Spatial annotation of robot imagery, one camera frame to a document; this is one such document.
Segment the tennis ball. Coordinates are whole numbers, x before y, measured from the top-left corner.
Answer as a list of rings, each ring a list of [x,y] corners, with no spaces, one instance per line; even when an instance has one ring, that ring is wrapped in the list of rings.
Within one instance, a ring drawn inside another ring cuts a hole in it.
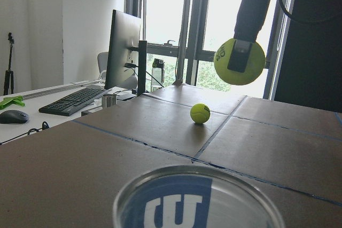
[[[203,103],[198,103],[192,106],[190,117],[196,124],[203,124],[210,118],[211,111],[209,107]]]
[[[246,85],[255,81],[265,66],[265,54],[257,42],[229,39],[214,55],[214,68],[223,81]]]

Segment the clear tennis ball can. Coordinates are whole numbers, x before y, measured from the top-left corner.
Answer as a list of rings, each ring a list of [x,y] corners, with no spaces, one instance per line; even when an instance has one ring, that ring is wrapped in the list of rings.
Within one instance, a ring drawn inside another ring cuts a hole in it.
[[[113,204],[114,227],[285,227],[251,184],[202,166],[169,166],[127,183]]]

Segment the clear water bottle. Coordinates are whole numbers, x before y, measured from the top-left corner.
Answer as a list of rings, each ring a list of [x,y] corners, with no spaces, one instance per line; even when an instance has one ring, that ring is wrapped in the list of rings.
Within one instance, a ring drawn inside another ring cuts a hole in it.
[[[162,59],[155,58],[152,64],[151,91],[154,92],[164,87],[165,63]]]

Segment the black computer monitor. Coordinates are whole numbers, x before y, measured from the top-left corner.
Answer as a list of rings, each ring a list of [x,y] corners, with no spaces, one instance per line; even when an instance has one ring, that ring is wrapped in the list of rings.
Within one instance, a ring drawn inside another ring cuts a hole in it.
[[[110,42],[107,57],[105,89],[111,89],[125,83],[134,71],[125,64],[137,64],[141,20],[124,12],[113,10]]]

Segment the small metal cup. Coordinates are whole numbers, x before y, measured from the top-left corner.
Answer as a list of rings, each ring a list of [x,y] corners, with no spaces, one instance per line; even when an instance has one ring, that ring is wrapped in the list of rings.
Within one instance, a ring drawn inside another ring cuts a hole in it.
[[[102,96],[102,108],[108,108],[116,105],[115,94],[105,94]]]

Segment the black keyboard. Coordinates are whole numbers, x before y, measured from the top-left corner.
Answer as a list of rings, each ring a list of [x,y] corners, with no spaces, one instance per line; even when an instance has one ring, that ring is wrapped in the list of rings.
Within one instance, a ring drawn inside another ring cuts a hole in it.
[[[45,114],[71,116],[108,92],[109,90],[100,86],[91,85],[43,106],[38,111]]]

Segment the green plastic tool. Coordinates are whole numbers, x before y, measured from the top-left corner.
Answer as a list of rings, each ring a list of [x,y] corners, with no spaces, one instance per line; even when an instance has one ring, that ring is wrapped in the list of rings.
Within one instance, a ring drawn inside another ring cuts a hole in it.
[[[0,110],[9,107],[12,104],[24,107],[25,103],[23,102],[23,96],[4,97],[3,100],[0,102]]]

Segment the black computer mouse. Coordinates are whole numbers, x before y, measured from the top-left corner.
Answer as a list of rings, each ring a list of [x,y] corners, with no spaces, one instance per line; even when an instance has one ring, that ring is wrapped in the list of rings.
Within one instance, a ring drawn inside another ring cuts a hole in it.
[[[1,124],[24,124],[29,120],[29,115],[18,110],[8,110],[1,113]]]

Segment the aluminium frame post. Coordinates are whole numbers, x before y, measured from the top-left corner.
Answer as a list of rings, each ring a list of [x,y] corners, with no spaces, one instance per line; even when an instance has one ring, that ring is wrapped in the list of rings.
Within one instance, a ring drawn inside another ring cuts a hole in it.
[[[178,46],[178,52],[177,52],[177,64],[176,64],[176,71],[175,71],[175,84],[183,83],[184,60],[185,60],[185,52],[186,52],[186,41],[187,41],[187,36],[188,36],[190,4],[191,4],[191,0],[183,1],[182,22],[181,22],[179,46]]]

